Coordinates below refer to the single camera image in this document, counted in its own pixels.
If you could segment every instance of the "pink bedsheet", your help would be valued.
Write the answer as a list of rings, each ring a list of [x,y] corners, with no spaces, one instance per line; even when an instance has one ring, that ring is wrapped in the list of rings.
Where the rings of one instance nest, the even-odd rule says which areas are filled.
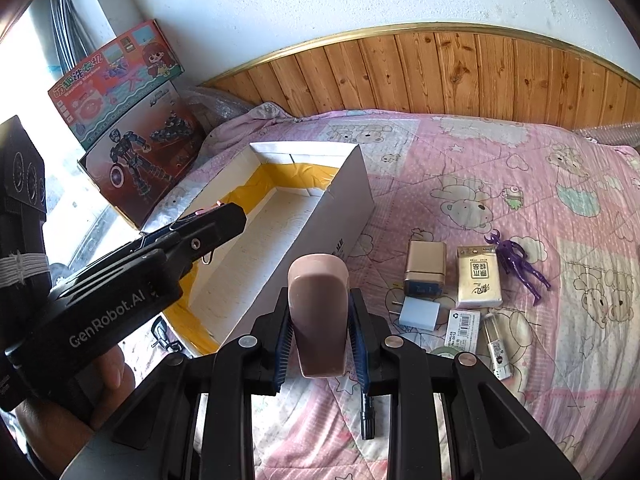
[[[553,287],[540,286],[543,301],[533,307],[517,280],[503,279],[495,312],[514,369],[505,385],[584,478],[604,472],[640,418],[633,149],[539,124],[377,110],[296,120],[266,104],[215,129],[202,152],[203,160],[214,156],[164,206],[195,196],[243,146],[262,140],[360,143],[376,209],[347,260],[351,283],[371,312],[426,349],[443,344],[446,326],[409,329],[389,312],[402,301],[407,242],[447,243],[448,287],[438,299],[447,308],[455,304],[456,246],[482,244],[492,228],[523,245]],[[482,340],[478,353],[489,364]],[[363,441],[358,393],[353,367],[329,380],[303,379],[291,367],[277,400],[254,397],[257,478],[384,478],[388,399],[376,400],[380,437]],[[447,478],[443,424],[440,435]]]

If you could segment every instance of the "open box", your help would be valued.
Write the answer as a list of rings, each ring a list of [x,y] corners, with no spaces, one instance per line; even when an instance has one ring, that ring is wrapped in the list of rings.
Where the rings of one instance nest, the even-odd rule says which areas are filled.
[[[238,153],[191,202],[185,214],[235,202],[247,215],[244,233],[198,261],[184,291],[164,315],[195,355],[249,333],[274,309],[287,271],[304,254],[345,258],[373,211],[357,144],[254,142]]]

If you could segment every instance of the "purple toy figure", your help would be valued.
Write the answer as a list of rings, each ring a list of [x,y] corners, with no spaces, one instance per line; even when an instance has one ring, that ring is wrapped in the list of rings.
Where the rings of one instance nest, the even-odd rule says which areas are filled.
[[[500,231],[498,231],[498,229],[494,229],[489,238],[484,237],[484,240],[488,244],[495,244],[495,254],[498,256],[498,261],[502,265],[504,272],[508,274],[510,270],[513,270],[522,284],[526,286],[531,291],[534,298],[536,298],[533,304],[539,302],[542,297],[536,288],[531,285],[530,281],[525,276],[524,271],[526,270],[533,274],[540,280],[540,282],[543,283],[543,285],[546,286],[547,290],[551,288],[551,283],[549,283],[542,273],[534,269],[527,261],[527,253],[522,246],[516,242],[512,242],[511,240],[500,240]]]

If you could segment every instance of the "toy box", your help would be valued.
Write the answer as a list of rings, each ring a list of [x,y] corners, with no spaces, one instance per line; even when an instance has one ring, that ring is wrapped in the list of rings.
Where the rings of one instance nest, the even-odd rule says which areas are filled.
[[[49,90],[85,150],[140,99],[182,73],[153,20],[83,59]]]
[[[167,82],[113,124],[79,161],[137,228],[198,155],[202,126]]]

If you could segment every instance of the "tape roll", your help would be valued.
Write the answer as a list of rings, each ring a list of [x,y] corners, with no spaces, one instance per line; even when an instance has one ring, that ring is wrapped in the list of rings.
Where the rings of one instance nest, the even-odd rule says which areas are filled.
[[[436,349],[431,350],[431,352],[429,353],[453,359],[456,354],[459,354],[460,352],[462,352],[462,350],[460,350],[459,348],[455,348],[454,346],[439,346]]]

